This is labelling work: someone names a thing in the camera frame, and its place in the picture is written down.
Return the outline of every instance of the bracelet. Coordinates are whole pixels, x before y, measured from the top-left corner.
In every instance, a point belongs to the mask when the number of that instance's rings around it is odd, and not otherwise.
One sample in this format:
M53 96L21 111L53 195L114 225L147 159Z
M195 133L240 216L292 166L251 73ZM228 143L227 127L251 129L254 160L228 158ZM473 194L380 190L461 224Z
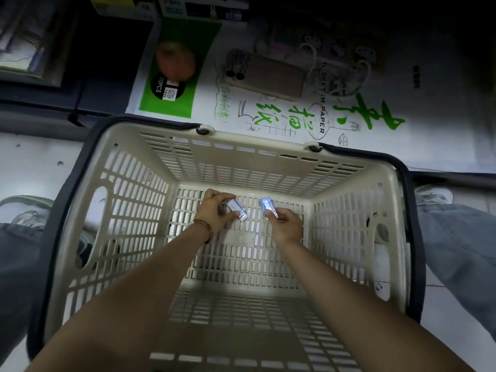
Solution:
M205 244L208 244L212 241L214 238L214 231L212 231L212 227L206 222L203 221L202 219L194 219L193 223L198 223L200 225L203 225L207 228L208 232L210 232L210 236L208 237L208 240L205 242Z

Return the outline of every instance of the eraser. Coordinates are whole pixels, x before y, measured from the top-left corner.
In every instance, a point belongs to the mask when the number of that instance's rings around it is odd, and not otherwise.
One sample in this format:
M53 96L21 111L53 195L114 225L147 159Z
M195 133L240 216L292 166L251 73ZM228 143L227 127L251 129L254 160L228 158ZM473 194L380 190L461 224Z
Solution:
M248 215L244 211L244 209L239 205L239 203L236 200L231 200L227 203L226 205L228 208L231 209L231 211L239 211L239 220L244 221L246 218L248 218Z
M272 200L270 199L270 197L261 198L260 199L260 206L262 206L264 213L265 213L265 211L270 210L271 212L274 213L276 218L279 218L279 216L277 215L276 208L274 207L274 204L272 203Z

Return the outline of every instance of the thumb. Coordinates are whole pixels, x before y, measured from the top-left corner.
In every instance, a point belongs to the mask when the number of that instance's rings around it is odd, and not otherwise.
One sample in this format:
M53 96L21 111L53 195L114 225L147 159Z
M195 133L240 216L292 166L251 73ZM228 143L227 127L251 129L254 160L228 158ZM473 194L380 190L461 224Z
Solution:
M230 222L239 217L239 211L231 211L222 217L224 222Z
M271 212L270 210L266 210L265 211L265 215L269 219L269 222L270 222L271 225L274 225L274 223L277 223L277 218L276 218L276 216L274 215L273 212Z

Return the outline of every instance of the beige basket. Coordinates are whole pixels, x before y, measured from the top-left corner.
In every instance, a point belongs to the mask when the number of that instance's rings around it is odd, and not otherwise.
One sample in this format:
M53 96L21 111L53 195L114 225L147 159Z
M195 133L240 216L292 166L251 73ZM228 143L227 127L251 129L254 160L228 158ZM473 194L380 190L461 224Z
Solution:
M153 370L357 369L282 261L258 203L265 196L300 216L305 245L322 260L371 290L382 280L389 300L420 319L422 305L412 310L419 294L411 292L405 219L408 229L418 224L405 212L392 164L332 154L316 143L308 149L206 126L135 121L114 119L94 131L59 194L46 231L55 252L38 325L30 329L31 356L81 306L183 231L209 187L237 194L248 219L201 247L164 313L169 322L151 355ZM100 187L108 194L101 227L78 269L79 235ZM387 251L385 275L375 263L377 244Z

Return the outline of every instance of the green label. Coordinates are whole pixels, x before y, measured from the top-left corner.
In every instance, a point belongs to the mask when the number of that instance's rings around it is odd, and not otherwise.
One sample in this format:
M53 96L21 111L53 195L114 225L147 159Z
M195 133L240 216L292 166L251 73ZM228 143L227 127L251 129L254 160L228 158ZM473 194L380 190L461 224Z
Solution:
M164 18L159 42L186 44L195 54L195 74L186 82L171 82L158 69L154 59L141 98L140 110L191 118L196 84L221 24L188 19Z

